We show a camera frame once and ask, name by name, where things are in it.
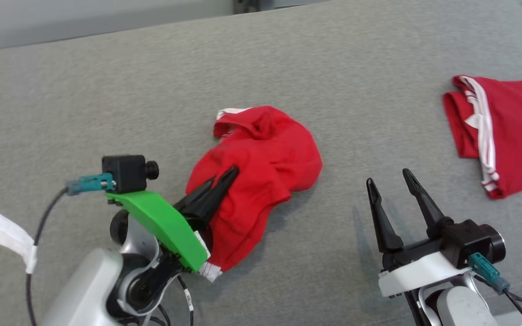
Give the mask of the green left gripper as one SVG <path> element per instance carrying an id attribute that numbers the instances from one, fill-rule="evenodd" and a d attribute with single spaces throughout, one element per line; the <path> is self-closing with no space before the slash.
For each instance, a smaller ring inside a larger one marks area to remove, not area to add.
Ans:
<path id="1" fill-rule="evenodd" d="M 174 207 L 152 191 L 108 192 L 107 198 L 121 204 L 166 249 L 178 254 L 185 268 L 199 272 L 211 254 L 196 231 L 208 228 L 239 173 L 238 167 L 230 167 L 178 200 Z"/>

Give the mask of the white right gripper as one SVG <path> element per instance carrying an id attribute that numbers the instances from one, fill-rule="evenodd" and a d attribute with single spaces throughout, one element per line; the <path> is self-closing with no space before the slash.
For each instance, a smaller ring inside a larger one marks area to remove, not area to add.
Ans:
<path id="1" fill-rule="evenodd" d="M 425 219 L 429 239 L 407 245 L 394 231 L 382 206 L 382 196 L 372 178 L 367 179 L 369 206 L 382 255 L 382 268 L 378 286 L 383 297 L 419 289 L 440 283 L 468 272 L 470 268 L 456 268 L 440 251 L 443 229 L 453 225 L 451 217 L 445 216 L 433 198 L 408 168 L 402 170 L 410 194 L 416 198 Z"/>

